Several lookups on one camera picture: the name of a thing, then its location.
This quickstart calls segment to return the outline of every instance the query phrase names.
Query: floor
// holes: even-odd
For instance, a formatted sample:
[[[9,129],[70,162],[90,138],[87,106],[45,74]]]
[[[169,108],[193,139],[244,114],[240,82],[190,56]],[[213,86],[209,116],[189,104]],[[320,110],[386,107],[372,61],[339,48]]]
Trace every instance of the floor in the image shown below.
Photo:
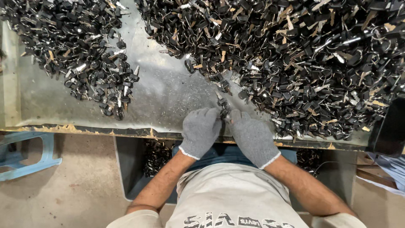
[[[40,140],[21,145],[23,151],[38,147]],[[27,162],[39,159],[37,151],[28,153]],[[121,191],[112,137],[56,134],[55,151],[61,165],[0,182],[0,227],[102,228],[124,214],[129,202]],[[164,221],[173,209],[164,207]],[[405,198],[360,179],[353,209],[368,228],[405,224]]]

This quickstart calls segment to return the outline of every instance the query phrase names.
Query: knit glove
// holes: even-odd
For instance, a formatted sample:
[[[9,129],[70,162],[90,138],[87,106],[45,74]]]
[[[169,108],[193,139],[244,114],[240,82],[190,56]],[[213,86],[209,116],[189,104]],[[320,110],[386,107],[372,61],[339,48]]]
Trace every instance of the knit glove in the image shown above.
[[[191,111],[183,121],[181,152],[196,160],[211,148],[220,134],[222,122],[216,108]]]
[[[250,118],[247,112],[230,112],[230,130],[242,153],[259,169],[264,169],[281,154],[274,145],[269,127]]]

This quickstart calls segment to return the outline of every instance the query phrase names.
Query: pile of keys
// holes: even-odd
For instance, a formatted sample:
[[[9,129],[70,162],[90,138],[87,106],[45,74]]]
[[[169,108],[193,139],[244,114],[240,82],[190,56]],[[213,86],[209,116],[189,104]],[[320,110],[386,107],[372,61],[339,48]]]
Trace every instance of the pile of keys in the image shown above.
[[[233,71],[244,99],[271,114],[278,138],[351,140],[405,91],[401,0],[135,2],[162,52],[186,56],[191,74],[230,95],[224,75]]]
[[[324,150],[303,148],[297,151],[297,165],[309,174],[317,176],[318,168],[322,164]]]
[[[172,158],[172,148],[168,148],[164,142],[145,139],[145,165],[143,173],[146,177],[155,176],[158,171]]]
[[[21,56],[51,78],[64,75],[72,97],[99,102],[104,115],[122,120],[139,80],[117,32],[125,9],[117,0],[5,0],[0,18],[26,45]]]

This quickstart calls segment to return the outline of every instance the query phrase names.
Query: table surface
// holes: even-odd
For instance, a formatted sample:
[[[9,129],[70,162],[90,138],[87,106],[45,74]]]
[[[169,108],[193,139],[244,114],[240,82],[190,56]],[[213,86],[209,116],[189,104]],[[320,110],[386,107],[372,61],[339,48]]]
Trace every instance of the table surface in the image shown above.
[[[160,53],[165,47],[147,39],[145,24],[136,10],[135,2],[121,0],[132,12],[122,17],[122,28],[118,31],[127,44],[126,55],[132,69],[140,66],[138,83],[132,89],[134,100],[122,121],[104,116],[98,103],[78,101],[70,96],[64,86],[63,75],[56,80],[48,78],[38,65],[31,64],[29,56],[20,57],[25,46],[18,36],[10,31],[6,23],[2,26],[3,76],[0,77],[0,130],[3,131],[50,131],[65,133],[94,133],[146,138],[181,139],[182,122],[192,110],[216,107],[215,91],[218,87],[207,83],[196,72],[190,75],[179,60]],[[230,81],[231,72],[224,76]],[[274,132],[270,115],[257,112],[256,107],[239,98],[241,87],[230,81],[233,96],[220,92],[228,99],[232,108],[246,111],[252,118],[263,120]],[[226,127],[219,141],[232,142]],[[284,146],[315,147],[330,149],[366,150],[370,133],[356,131],[352,141],[313,139],[292,143],[291,136],[276,140]]]

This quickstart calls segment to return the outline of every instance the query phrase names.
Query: forearm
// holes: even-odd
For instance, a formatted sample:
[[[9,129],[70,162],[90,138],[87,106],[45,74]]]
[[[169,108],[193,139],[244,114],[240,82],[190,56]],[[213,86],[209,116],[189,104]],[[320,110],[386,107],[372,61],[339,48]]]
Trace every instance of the forearm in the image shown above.
[[[264,170],[287,186],[301,205],[312,215],[348,213],[356,216],[335,193],[283,156],[277,158]]]
[[[159,212],[179,178],[195,161],[181,152],[177,153],[143,188],[126,213],[143,209]]]

